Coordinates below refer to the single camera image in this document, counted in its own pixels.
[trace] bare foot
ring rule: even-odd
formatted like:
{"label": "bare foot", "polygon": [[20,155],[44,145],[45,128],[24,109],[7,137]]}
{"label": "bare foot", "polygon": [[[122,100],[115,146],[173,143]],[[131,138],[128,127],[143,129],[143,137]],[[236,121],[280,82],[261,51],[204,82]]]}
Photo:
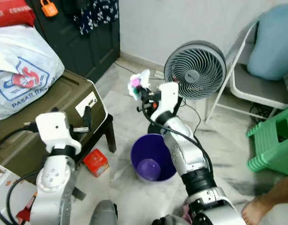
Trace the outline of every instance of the bare foot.
{"label": "bare foot", "polygon": [[273,204],[265,196],[256,197],[242,210],[242,217],[247,225],[259,225],[263,216],[272,209]]}

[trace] green plastic stool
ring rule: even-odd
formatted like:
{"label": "green plastic stool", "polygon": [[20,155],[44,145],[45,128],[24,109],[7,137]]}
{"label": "green plastic stool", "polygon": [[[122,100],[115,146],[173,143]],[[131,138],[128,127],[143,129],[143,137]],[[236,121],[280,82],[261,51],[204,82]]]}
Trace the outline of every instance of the green plastic stool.
{"label": "green plastic stool", "polygon": [[246,136],[253,138],[256,151],[247,163],[251,171],[269,168],[288,175],[288,109],[258,123]]}

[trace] pink object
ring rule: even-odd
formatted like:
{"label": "pink object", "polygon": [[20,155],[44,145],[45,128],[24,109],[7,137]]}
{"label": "pink object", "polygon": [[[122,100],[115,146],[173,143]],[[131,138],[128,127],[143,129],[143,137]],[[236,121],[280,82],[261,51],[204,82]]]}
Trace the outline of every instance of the pink object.
{"label": "pink object", "polygon": [[192,224],[192,218],[189,215],[189,210],[190,210],[189,205],[184,205],[182,207],[182,210],[183,210],[182,218],[184,218],[189,224]]}
{"label": "pink object", "polygon": [[135,88],[140,85],[141,80],[140,79],[134,79],[131,81],[131,85]]}

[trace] grey fabric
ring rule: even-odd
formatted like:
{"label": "grey fabric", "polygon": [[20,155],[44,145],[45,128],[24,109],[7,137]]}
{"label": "grey fabric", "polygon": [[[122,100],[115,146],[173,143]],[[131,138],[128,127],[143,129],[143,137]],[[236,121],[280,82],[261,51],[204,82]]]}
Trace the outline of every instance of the grey fabric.
{"label": "grey fabric", "polygon": [[288,74],[288,4],[260,17],[247,70],[254,76],[275,81]]}
{"label": "grey fabric", "polygon": [[288,104],[288,90],[283,80],[267,81],[252,76],[243,64],[235,66],[235,86],[243,93]]}
{"label": "grey fabric", "polygon": [[110,200],[102,200],[96,206],[90,225],[117,225],[114,204]]}

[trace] patterned cloth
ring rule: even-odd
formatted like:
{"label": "patterned cloth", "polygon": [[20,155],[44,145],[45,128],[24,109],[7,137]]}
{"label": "patterned cloth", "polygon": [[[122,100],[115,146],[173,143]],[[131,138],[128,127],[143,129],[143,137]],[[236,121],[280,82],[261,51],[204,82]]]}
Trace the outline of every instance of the patterned cloth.
{"label": "patterned cloth", "polygon": [[90,0],[73,20],[78,24],[81,35],[88,34],[102,23],[114,22],[119,17],[117,0]]}

